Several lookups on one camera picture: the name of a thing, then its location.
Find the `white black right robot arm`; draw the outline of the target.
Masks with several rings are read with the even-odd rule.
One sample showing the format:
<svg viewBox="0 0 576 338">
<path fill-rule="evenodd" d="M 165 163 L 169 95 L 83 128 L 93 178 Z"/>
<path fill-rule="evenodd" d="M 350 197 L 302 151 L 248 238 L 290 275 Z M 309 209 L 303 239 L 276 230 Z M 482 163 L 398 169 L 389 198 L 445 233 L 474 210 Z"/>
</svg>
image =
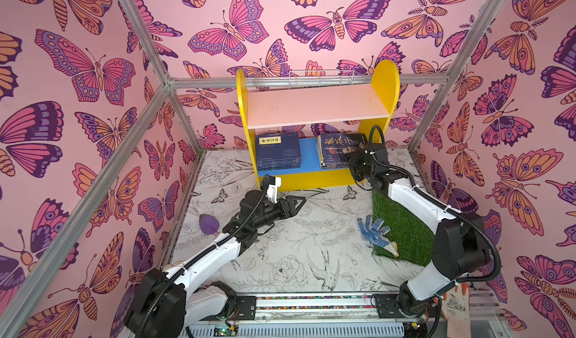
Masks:
<svg viewBox="0 0 576 338">
<path fill-rule="evenodd" d="M 418 187 L 408 170 L 385 161 L 387 149 L 382 144 L 345 156 L 355 181 L 366 180 L 374 191 L 408 209 L 434 235 L 430 263 L 400 286 L 397 305 L 403 315 L 421 315 L 429 301 L 456 285 L 498 277 L 500 253 L 480 216 L 454 209 Z"/>
</svg>

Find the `blue book yellow label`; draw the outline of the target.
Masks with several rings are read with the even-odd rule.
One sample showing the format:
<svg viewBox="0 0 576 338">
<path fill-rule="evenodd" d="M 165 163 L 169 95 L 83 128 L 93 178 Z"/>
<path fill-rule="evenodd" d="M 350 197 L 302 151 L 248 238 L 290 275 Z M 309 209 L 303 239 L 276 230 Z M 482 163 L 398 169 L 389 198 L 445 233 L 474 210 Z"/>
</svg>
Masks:
<svg viewBox="0 0 576 338">
<path fill-rule="evenodd" d="M 302 165 L 301 158 L 295 159 L 258 159 L 256 168 L 258 171 L 275 171 L 300 168 Z"/>
</svg>

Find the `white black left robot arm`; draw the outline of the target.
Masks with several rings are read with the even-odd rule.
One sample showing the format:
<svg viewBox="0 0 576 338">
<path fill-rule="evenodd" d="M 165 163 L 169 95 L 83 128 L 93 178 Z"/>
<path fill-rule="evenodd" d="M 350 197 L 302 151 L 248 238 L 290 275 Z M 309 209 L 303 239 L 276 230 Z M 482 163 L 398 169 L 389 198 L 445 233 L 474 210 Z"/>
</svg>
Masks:
<svg viewBox="0 0 576 338">
<path fill-rule="evenodd" d="M 262 227 L 297 216 L 306 198 L 286 195 L 271 201 L 266 192 L 251 190 L 239 211 L 219 236 L 193 257 L 167 270 L 154 268 L 142 279 L 124 317 L 124 326 L 136 337 L 179 337 L 183 330 L 206 317 L 229 317 L 235 292 L 222 282 L 205 282 L 236 260 L 261 235 Z"/>
</svg>

